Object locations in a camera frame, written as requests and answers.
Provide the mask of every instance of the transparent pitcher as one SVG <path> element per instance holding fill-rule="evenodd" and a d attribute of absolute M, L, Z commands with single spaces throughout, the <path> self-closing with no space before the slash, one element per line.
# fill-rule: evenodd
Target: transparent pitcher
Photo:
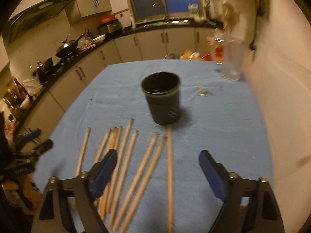
<path fill-rule="evenodd" d="M 222 44 L 224 46 L 223 61 L 218 61 L 215 51 L 212 52 L 213 60 L 221 66 L 221 73 L 224 78 L 238 81 L 242 73 L 245 44 L 241 40 L 228 37 L 225 37 Z"/>

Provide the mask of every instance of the wooden stick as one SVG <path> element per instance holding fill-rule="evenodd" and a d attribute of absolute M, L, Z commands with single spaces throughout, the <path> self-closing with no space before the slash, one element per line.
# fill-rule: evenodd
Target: wooden stick
<path fill-rule="evenodd" d="M 94 159 L 94 162 L 93 164 L 96 164 L 97 162 L 99 162 L 100 160 L 100 157 L 103 153 L 103 150 L 104 150 L 104 147 L 105 147 L 105 144 L 110 136 L 110 132 L 111 132 L 111 129 L 108 129 L 107 133 L 105 134 L 104 138 L 103 138 L 103 141 L 102 143 L 100 144 L 99 148 L 98 148 L 98 151 L 97 151 L 97 154 L 96 154 L 96 157 Z"/>
<path fill-rule="evenodd" d="M 140 199 L 142 198 L 144 191 L 145 191 L 145 189 L 149 183 L 149 180 L 151 178 L 151 175 L 153 174 L 153 171 L 155 170 L 155 167 L 158 163 L 158 160 L 160 158 L 160 155 L 161 155 L 162 149 L 165 145 L 165 142 L 166 142 L 166 136 L 163 136 L 161 141 L 160 141 L 160 144 L 158 145 L 158 147 L 155 151 L 154 157 L 151 160 L 150 166 L 148 167 L 147 172 L 144 175 L 142 182 L 141 182 L 141 184 L 137 190 L 137 194 L 134 197 L 133 203 L 130 206 L 128 214 L 125 217 L 125 220 L 124 220 L 124 223 L 121 227 L 120 233 L 125 233 L 127 231 L 128 227 L 129 227 L 129 225 L 130 225 L 130 223 L 134 217 L 134 214 L 135 214 L 136 209 L 139 205 Z"/>
<path fill-rule="evenodd" d="M 81 172 L 82 161 L 83 161 L 83 158 L 84 158 L 86 144 L 87 144 L 87 141 L 89 139 L 90 132 L 91 132 L 91 128 L 88 127 L 86 132 L 85 132 L 84 139 L 83 139 L 83 144 L 82 144 L 81 151 L 80 151 L 80 156 L 79 156 L 79 160 L 78 160 L 78 166 L 77 166 L 77 170 L 76 170 L 76 176 L 78 176 L 80 174 L 80 172 Z"/>
<path fill-rule="evenodd" d="M 167 232 L 174 230 L 174 168 L 172 127 L 167 125 Z"/>
<path fill-rule="evenodd" d="M 118 149 L 121 132 L 122 132 L 122 127 L 120 126 L 118 128 L 118 132 L 117 132 L 115 143 L 114 143 L 114 147 L 113 147 L 113 149 L 115 149 L 115 150 Z M 112 180 L 111 180 L 110 185 L 108 186 L 108 188 L 109 189 L 108 189 L 108 195 L 107 195 L 107 201 L 106 201 L 106 212 L 107 213 L 110 212 L 111 199 L 112 199 L 112 195 L 113 195 L 113 191 L 114 191 L 114 184 L 112 184 Z"/>
<path fill-rule="evenodd" d="M 132 128 L 132 124 L 133 124 L 133 118 L 130 118 L 129 121 L 128 121 L 128 124 L 127 124 L 127 126 L 125 128 L 125 133 L 124 133 L 124 136 L 123 136 L 123 139 L 122 139 L 122 143 L 121 143 L 120 149 L 118 151 L 118 161 L 117 161 L 116 167 L 114 169 L 114 172 L 113 172 L 112 178 L 111 178 L 110 189 L 112 190 L 112 192 L 114 190 L 114 186 L 115 186 L 116 181 L 117 181 L 117 176 L 118 176 L 120 164 L 122 162 L 122 155 L 123 155 L 125 146 L 126 146 L 126 144 L 128 142 L 128 136 L 130 134 L 130 131 L 131 131 L 131 128 Z M 109 196 L 111 196 L 111 197 L 108 198 L 108 202 L 111 205 L 113 193 L 109 193 L 109 194 L 110 194 Z"/>
<path fill-rule="evenodd" d="M 124 214 L 125 214 L 125 212 L 126 212 L 126 210 L 128 208 L 128 205 L 129 205 L 129 203 L 130 203 L 130 201 L 131 201 L 131 199 L 133 197 L 133 194 L 134 194 L 134 192 L 136 190 L 136 187 L 137 187 L 137 184 L 138 184 L 138 182 L 140 180 L 140 177 L 142 176 L 142 174 L 144 172 L 144 169 L 145 169 L 145 167 L 146 167 L 146 165 L 148 163 L 148 160 L 149 160 L 150 155 L 152 153 L 153 147 L 156 144 L 158 136 L 159 136 L 159 134 L 155 133 L 153 135 L 153 137 L 151 138 L 151 141 L 150 141 L 150 143 L 149 143 L 149 145 L 147 147 L 146 153 L 145 153 L 144 157 L 142 158 L 142 162 L 141 162 L 139 168 L 137 169 L 136 175 L 135 175 L 135 177 L 134 177 L 134 179 L 133 179 L 133 181 L 131 183 L 131 186 L 130 186 L 130 188 L 129 188 L 129 190 L 128 190 L 125 198 L 124 198 L 124 202 L 123 202 L 122 207 L 120 209 L 119 215 L 117 216 L 117 219 L 116 219 L 116 221 L 114 223 L 112 231 L 117 231 L 119 229 L 120 223 L 121 223 L 121 221 L 122 221 L 122 219 L 124 217 Z"/>
<path fill-rule="evenodd" d="M 111 208 L 111 213 L 110 213 L 110 217 L 109 217 L 109 228 L 111 229 L 113 226 L 113 222 L 114 222 L 114 217 L 116 214 L 116 210 L 118 208 L 118 203 L 119 203 L 119 198 L 122 192 L 122 188 L 123 188 L 123 184 L 124 184 L 124 179 L 126 177 L 126 173 L 128 171 L 128 165 L 130 163 L 131 157 L 132 157 L 132 152 L 133 149 L 135 147 L 135 142 L 136 142 L 136 138 L 138 135 L 138 130 L 133 130 L 133 134 L 131 137 L 131 141 L 130 141 L 130 145 L 128 147 L 128 151 L 126 153 L 124 162 L 123 162 L 123 167 L 118 179 L 118 185 L 116 188 L 116 192 L 115 192 L 115 196 L 114 196 L 114 200 L 112 203 L 112 208 Z"/>
<path fill-rule="evenodd" d="M 109 152 L 109 150 L 114 146 L 114 140 L 116 137 L 116 132 L 117 132 L 117 128 L 114 127 L 110 138 L 109 138 L 109 142 L 106 146 L 106 150 L 105 150 L 105 155 Z M 101 217 L 102 220 L 105 219 L 105 208 L 106 208 L 106 200 L 107 200 L 107 194 L 108 194 L 108 185 L 106 186 L 105 190 L 104 190 L 104 194 L 102 197 L 100 197 L 100 201 L 99 201 L 99 215 Z"/>

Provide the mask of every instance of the metal pot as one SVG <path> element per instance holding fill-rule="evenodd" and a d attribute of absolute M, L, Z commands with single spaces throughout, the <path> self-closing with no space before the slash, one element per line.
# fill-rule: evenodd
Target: metal pot
<path fill-rule="evenodd" d="M 85 33 L 83 33 L 77 40 L 68 41 L 68 36 L 69 36 L 69 34 L 68 34 L 67 39 L 65 41 L 63 41 L 63 44 L 57 49 L 56 56 L 58 58 L 64 58 L 68 54 L 74 52 L 75 49 L 77 49 L 78 41 L 81 38 L 83 38 L 84 35 L 85 35 Z"/>

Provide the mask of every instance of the black countertop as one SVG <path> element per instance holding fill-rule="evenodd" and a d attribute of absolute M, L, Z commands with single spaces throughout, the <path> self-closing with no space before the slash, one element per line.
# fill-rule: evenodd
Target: black countertop
<path fill-rule="evenodd" d="M 54 75 L 49 77 L 48 82 L 43 84 L 43 89 L 41 90 L 40 94 L 37 96 L 37 98 L 31 103 L 30 107 L 17 119 L 18 126 L 15 130 L 15 135 L 19 133 L 20 129 L 22 128 L 23 124 L 25 123 L 28 115 L 31 113 L 31 111 L 35 108 L 37 103 L 40 101 L 40 99 L 44 96 L 44 94 L 53 86 L 55 82 L 57 82 L 68 70 L 70 70 L 77 62 L 82 60 L 84 57 L 95 51 L 97 48 L 103 46 L 104 44 L 108 43 L 111 40 L 114 40 L 119 37 L 139 33 L 139 32 L 146 32 L 146 31 L 152 31 L 152 30 L 160 30 L 160 29 L 170 29 L 170 28 L 183 28 L 183 27 L 191 27 L 191 28 L 216 28 L 222 27 L 221 23 L 218 23 L 216 26 L 213 26 L 207 22 L 204 23 L 196 23 L 192 19 L 188 19 L 187 23 L 168 23 L 166 25 L 161 26 L 155 26 L 155 23 L 141 23 L 139 24 L 135 29 L 132 29 L 131 27 L 126 27 L 124 31 L 118 31 L 114 32 L 110 35 L 106 35 L 106 38 L 103 42 L 100 44 L 97 44 L 95 47 L 92 47 L 84 52 L 80 52 L 78 55 L 75 56 L 75 58 L 71 61 L 67 61 L 65 65 L 63 65 Z"/>

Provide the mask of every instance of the white bowl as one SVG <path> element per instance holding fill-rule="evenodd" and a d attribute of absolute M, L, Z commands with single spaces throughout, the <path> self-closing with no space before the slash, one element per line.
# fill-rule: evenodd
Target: white bowl
<path fill-rule="evenodd" d="M 106 38 L 106 34 L 101 35 L 101 36 L 99 36 L 99 37 L 96 37 L 96 38 L 93 39 L 93 43 L 94 43 L 94 44 L 99 44 L 99 43 L 101 43 L 102 41 L 104 41 L 105 38 Z"/>

